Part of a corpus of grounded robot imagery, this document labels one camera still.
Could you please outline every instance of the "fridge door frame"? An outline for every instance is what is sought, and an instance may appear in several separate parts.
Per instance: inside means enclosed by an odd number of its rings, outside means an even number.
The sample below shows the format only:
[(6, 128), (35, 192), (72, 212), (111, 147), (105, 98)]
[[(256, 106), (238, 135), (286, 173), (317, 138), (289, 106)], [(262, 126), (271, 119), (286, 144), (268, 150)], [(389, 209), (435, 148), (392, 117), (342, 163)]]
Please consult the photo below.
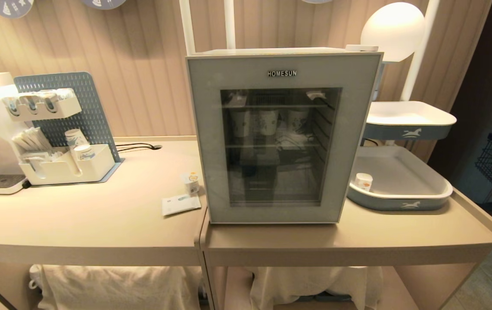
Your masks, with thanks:
[[(212, 223), (336, 223), (383, 53), (192, 56), (187, 69)], [(268, 71), (295, 76), (269, 77)], [(231, 207), (221, 90), (341, 88), (320, 206)]]

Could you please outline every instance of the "white globe lamp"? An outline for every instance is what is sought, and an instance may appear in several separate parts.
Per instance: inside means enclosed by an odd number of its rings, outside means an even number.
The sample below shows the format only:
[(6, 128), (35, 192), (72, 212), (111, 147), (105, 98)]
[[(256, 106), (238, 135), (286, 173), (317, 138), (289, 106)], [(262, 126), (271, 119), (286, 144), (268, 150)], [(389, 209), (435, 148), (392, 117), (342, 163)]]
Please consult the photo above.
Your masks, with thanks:
[(378, 46), (385, 62), (399, 62), (417, 49), (424, 28), (424, 15), (416, 6), (395, 2), (372, 14), (363, 27), (361, 44)]

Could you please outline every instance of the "white pole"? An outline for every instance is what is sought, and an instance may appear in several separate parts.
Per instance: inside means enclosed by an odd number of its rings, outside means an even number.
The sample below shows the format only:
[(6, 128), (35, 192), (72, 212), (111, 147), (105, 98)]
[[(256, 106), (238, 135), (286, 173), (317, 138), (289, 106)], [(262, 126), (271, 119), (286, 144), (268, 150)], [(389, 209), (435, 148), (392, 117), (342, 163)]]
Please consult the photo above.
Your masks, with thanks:
[(236, 49), (234, 38), (234, 0), (224, 0), (225, 7), (225, 34), (227, 37), (227, 49)]
[(193, 19), (190, 16), (189, 0), (179, 0), (179, 8), (181, 8), (181, 23), (183, 23), (183, 33), (185, 35), (185, 48), (187, 56), (196, 53), (196, 45), (194, 43)]
[(439, 0), (429, 0), (426, 15), (424, 16), (424, 22), (426, 24), (424, 36), (413, 55), (413, 61), (411, 61), (409, 73), (407, 73), (407, 79), (405, 80), (405, 85), (403, 86), (403, 92), (401, 92), (401, 97), (399, 99), (400, 101), (409, 101), (411, 99), (411, 94), (413, 93), (413, 88), (420, 70), (420, 65), (424, 58), (424, 52), (426, 51), (426, 46), (428, 45), (428, 40), (430, 38), (430, 34), (432, 33), (433, 21), (436, 19), (438, 6)]

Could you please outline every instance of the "beige table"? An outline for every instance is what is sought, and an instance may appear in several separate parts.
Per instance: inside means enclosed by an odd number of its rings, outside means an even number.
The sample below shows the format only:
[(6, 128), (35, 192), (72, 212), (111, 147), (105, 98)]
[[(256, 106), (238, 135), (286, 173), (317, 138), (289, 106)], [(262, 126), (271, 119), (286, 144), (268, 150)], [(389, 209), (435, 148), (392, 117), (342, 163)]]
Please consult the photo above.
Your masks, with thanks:
[(201, 172), (197, 142), (153, 144), (163, 148), (121, 153), (126, 160), (106, 183), (0, 195), (0, 293), (15, 306), (27, 303), (31, 264), (201, 266), (204, 194), (202, 209), (161, 212), (161, 198), (185, 194), (179, 175)]
[[(243, 266), (387, 266), (378, 310), (436, 310), (492, 250), (492, 217), (457, 191), (441, 210), (429, 212), (377, 212), (346, 200), (338, 224), (209, 224), (200, 243), (215, 310), (250, 310), (252, 277)], [(275, 309), (354, 306), (311, 302)]]

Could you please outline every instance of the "horse logo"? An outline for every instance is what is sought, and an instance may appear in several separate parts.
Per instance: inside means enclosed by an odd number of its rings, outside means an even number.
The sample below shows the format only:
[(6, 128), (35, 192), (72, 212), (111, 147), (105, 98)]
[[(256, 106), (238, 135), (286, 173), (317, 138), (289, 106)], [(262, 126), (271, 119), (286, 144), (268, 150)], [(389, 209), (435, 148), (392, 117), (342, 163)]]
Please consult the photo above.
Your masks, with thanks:
[(415, 131), (408, 131), (408, 130), (404, 130), (405, 134), (403, 134), (403, 137), (405, 138), (416, 138), (416, 137), (420, 137), (420, 132), (422, 132), (422, 129), (419, 128)]
[(420, 204), (420, 201), (417, 201), (417, 202), (413, 202), (412, 204), (403, 204), (403, 206), (401, 206), (402, 209), (417, 209), (419, 208), (419, 204)]

